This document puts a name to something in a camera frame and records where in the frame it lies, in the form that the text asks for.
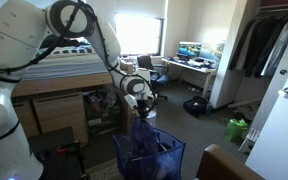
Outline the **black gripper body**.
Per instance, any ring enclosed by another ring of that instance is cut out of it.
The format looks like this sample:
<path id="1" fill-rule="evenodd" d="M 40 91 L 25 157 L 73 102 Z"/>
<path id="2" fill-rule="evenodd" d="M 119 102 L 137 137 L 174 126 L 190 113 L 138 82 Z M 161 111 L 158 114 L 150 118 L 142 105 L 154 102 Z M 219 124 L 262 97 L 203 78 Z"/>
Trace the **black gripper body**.
<path id="1" fill-rule="evenodd" d="M 154 109 L 154 105 L 149 105 L 148 100 L 137 100 L 134 96 L 127 94 L 124 96 L 124 100 L 128 106 L 137 112 L 141 118 L 146 118 L 150 111 Z"/>

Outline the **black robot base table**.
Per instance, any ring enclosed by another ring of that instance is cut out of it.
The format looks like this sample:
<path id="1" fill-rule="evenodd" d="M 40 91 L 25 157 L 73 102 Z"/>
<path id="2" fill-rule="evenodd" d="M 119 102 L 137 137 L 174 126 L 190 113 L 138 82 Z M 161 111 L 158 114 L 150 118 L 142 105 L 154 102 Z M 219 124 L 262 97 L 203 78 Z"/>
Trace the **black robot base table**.
<path id="1" fill-rule="evenodd" d="M 38 180 L 91 180 L 83 165 L 81 150 L 69 154 L 56 151 L 60 145 L 79 141 L 74 138 L 71 127 L 33 136 L 28 141 L 44 168 Z"/>

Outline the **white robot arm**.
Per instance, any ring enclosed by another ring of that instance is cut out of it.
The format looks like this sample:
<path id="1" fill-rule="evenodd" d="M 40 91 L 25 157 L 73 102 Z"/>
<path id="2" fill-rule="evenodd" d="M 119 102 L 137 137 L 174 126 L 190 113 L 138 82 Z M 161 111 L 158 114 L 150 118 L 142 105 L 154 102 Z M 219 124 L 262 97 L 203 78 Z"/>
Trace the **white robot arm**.
<path id="1" fill-rule="evenodd" d="M 154 98 L 149 73 L 125 69 L 112 26 L 90 5 L 82 0 L 58 0 L 42 9 L 26 0 L 7 0 L 0 7 L 0 180 L 38 180 L 42 176 L 44 167 L 30 148 L 11 95 L 28 67 L 56 48 L 51 45 L 38 52 L 50 34 L 57 36 L 57 43 L 86 38 L 131 107 Z"/>

